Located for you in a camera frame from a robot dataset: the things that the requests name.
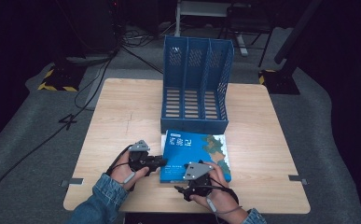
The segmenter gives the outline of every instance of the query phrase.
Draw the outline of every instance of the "wooden table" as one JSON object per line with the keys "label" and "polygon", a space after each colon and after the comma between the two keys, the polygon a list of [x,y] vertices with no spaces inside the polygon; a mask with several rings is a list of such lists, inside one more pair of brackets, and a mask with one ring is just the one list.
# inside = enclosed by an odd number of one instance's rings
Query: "wooden table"
{"label": "wooden table", "polygon": [[[161,155],[162,81],[108,78],[81,149],[64,208],[73,210],[91,196],[101,173],[129,144],[144,139],[150,155]],[[225,135],[233,188],[244,209],[261,213],[306,214],[308,199],[298,175],[271,98],[262,85],[229,84],[226,97],[229,126]],[[121,206],[122,212],[207,213],[183,199],[173,187],[160,184],[160,173],[138,181]]]}

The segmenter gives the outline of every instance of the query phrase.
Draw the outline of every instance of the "yellow black tape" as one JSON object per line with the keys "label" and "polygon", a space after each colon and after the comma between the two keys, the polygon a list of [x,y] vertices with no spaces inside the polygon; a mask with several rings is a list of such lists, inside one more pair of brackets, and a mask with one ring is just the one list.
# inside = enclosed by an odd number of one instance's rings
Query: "yellow black tape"
{"label": "yellow black tape", "polygon": [[41,84],[38,86],[38,90],[47,90],[47,91],[78,91],[78,88],[73,86],[61,86],[61,85],[52,85],[49,84],[52,80],[55,79],[54,67],[51,67],[49,71],[46,73]]}

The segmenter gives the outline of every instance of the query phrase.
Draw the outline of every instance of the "metal bracket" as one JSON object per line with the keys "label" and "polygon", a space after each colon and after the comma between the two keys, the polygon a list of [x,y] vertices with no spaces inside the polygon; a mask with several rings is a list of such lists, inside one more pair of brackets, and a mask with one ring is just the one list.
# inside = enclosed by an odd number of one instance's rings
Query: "metal bracket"
{"label": "metal bracket", "polygon": [[186,173],[184,174],[183,178],[185,180],[195,180],[213,169],[214,168],[211,165],[192,161],[187,165]]}
{"label": "metal bracket", "polygon": [[150,150],[150,147],[147,145],[145,140],[140,140],[129,148],[129,151],[148,151],[148,150]]}

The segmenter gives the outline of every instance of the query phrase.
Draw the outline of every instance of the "finger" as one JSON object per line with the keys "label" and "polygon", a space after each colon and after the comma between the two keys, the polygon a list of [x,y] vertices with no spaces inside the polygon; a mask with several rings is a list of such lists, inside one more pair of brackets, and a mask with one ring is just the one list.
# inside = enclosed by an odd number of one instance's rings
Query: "finger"
{"label": "finger", "polygon": [[[221,167],[213,162],[206,162],[206,164],[209,164],[215,168],[213,171],[209,172],[210,177],[215,181],[220,182],[223,186],[228,187],[229,185],[226,181],[226,178],[224,177],[224,173]],[[215,181],[212,181],[212,185],[219,186]]]}
{"label": "finger", "polygon": [[189,196],[189,199],[194,201],[197,204],[202,205],[205,208],[209,208],[209,205],[207,204],[205,197],[202,197],[202,196],[196,195],[196,194],[192,194]]}

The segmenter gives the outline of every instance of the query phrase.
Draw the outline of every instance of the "black cable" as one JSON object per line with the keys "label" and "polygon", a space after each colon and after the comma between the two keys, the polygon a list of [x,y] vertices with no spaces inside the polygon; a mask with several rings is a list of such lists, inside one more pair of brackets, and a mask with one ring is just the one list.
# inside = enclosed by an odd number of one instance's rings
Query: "black cable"
{"label": "black cable", "polygon": [[76,102],[77,97],[79,96],[79,94],[80,94],[81,92],[83,92],[85,89],[87,89],[90,84],[92,84],[96,79],[98,79],[98,77],[101,75],[101,70],[102,70],[102,68],[104,67],[104,65],[105,65],[105,63],[102,64],[102,66],[99,68],[98,75],[97,75],[90,83],[88,83],[87,86],[85,86],[83,89],[81,89],[81,91],[79,91],[78,94],[76,95],[76,97],[75,97],[75,106],[76,106],[77,108],[79,108],[79,109],[82,108],[82,106],[78,105],[77,102]]}
{"label": "black cable", "polygon": [[107,171],[106,171],[106,174],[107,175],[111,175],[111,173],[113,172],[114,169],[116,169],[118,166],[120,165],[124,165],[124,164],[128,164],[127,162],[126,163],[122,163],[122,164],[119,164],[119,165],[116,165],[116,163],[119,161],[119,158],[122,157],[122,155],[125,154],[126,151],[128,151],[128,149],[131,147],[132,145],[128,145],[127,147],[125,147],[120,153],[119,155],[116,157],[116,159],[113,161],[113,163],[111,163],[111,165],[108,167]]}
{"label": "black cable", "polygon": [[103,51],[100,51],[98,49],[104,49],[104,48],[93,48],[93,47],[90,47],[87,43],[85,43],[85,41],[79,36],[76,28],[73,26],[72,22],[70,21],[69,17],[66,15],[66,12],[64,11],[63,7],[61,6],[61,4],[58,2],[58,0],[55,0],[56,4],[58,5],[59,9],[61,10],[61,13],[64,15],[64,17],[66,18],[67,22],[69,23],[70,25],[70,28],[72,28],[73,32],[75,33],[76,37],[78,38],[78,40],[81,42],[81,44],[83,44],[87,49],[90,49],[94,52],[97,52],[97,53],[107,53],[107,52],[103,52]]}
{"label": "black cable", "polygon": [[96,89],[95,93],[91,96],[91,98],[88,100],[88,102],[73,116],[67,121],[60,129],[58,129],[54,134],[52,134],[50,137],[48,137],[46,140],[44,140],[40,145],[32,149],[30,152],[28,152],[25,156],[23,156],[20,160],[18,160],[14,165],[12,165],[1,177],[0,177],[0,183],[3,181],[3,179],[11,172],[13,171],[22,161],[24,161],[26,158],[28,158],[30,155],[32,155],[34,152],[36,152],[38,149],[40,149],[42,146],[44,146],[49,140],[51,140],[53,137],[55,137],[61,130],[67,127],[69,123],[72,123],[72,121],[82,112],[85,110],[85,108],[90,104],[93,97],[96,95],[97,91],[99,90],[99,86],[102,84],[102,81],[104,79],[104,73],[108,67],[108,65],[113,60],[114,56],[109,60],[109,62],[106,64],[104,68],[104,72],[102,74],[102,78],[99,82],[98,88]]}
{"label": "black cable", "polygon": [[137,56],[136,54],[134,54],[133,52],[131,52],[130,50],[126,49],[125,47],[121,47],[123,50],[125,50],[125,52],[131,54],[132,56],[136,57],[137,59],[141,60],[142,62],[146,63],[147,65],[149,65],[150,67],[152,67],[153,69],[155,69],[156,71],[158,71],[159,73],[163,74],[163,71],[161,69],[159,69],[156,65],[154,65],[153,63],[147,62],[146,60],[144,60],[143,58],[141,58],[140,56]]}

